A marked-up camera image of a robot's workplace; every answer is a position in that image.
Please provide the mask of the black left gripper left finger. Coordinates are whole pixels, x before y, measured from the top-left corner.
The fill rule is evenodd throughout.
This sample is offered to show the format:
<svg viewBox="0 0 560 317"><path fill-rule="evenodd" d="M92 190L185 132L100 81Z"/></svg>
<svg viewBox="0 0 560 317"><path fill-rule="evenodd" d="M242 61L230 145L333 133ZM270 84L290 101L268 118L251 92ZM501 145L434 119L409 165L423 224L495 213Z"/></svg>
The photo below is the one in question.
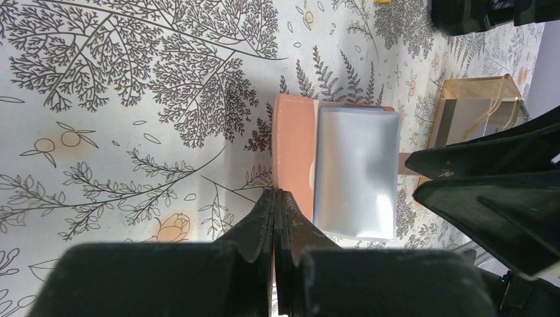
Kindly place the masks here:
<svg viewBox="0 0 560 317"><path fill-rule="evenodd" d="M214 242L92 243L57 262L31 316L269 316L275 190Z"/></svg>

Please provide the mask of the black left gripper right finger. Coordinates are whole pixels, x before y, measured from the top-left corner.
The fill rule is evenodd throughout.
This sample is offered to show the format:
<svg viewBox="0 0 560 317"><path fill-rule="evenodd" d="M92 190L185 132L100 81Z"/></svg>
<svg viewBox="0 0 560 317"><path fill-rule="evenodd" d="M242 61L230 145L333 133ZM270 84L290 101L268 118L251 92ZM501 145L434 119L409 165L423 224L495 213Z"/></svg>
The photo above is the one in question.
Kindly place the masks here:
<svg viewBox="0 0 560 317"><path fill-rule="evenodd" d="M287 316L495 316L480 272L444 250L342 248L276 191L275 270Z"/></svg>

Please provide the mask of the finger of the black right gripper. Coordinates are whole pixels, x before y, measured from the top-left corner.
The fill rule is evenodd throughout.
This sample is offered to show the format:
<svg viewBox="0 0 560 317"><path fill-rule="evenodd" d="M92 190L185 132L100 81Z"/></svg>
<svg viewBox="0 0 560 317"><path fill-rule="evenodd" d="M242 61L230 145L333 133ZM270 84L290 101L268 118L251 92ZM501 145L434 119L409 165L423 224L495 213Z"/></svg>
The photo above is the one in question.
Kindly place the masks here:
<svg viewBox="0 0 560 317"><path fill-rule="evenodd" d="M553 168L552 159L559 154L559 122L530 129L520 125L512 132L506 130L471 143L416 151L404 166L431 180L544 172Z"/></svg>

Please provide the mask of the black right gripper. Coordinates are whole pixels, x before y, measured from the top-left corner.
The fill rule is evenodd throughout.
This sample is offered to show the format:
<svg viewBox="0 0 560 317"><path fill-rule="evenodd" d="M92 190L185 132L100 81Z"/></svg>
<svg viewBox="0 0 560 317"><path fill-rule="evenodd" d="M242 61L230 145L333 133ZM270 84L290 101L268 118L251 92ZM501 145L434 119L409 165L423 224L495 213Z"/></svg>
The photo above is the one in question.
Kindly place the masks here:
<svg viewBox="0 0 560 317"><path fill-rule="evenodd" d="M559 263L559 171L425 182L413 194L511 271L535 277ZM559 287L479 268L498 316L558 316Z"/></svg>

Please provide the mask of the pink leather card holder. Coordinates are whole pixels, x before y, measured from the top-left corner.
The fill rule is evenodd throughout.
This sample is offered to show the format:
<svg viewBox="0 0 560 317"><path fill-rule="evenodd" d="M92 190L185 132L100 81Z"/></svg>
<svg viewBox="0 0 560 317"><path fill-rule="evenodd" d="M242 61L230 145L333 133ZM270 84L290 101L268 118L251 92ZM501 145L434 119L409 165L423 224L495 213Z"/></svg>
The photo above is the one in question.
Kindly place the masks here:
<svg viewBox="0 0 560 317"><path fill-rule="evenodd" d="M328 234L388 241L396 236L400 114L389 106L279 94L271 128L272 182Z"/></svg>

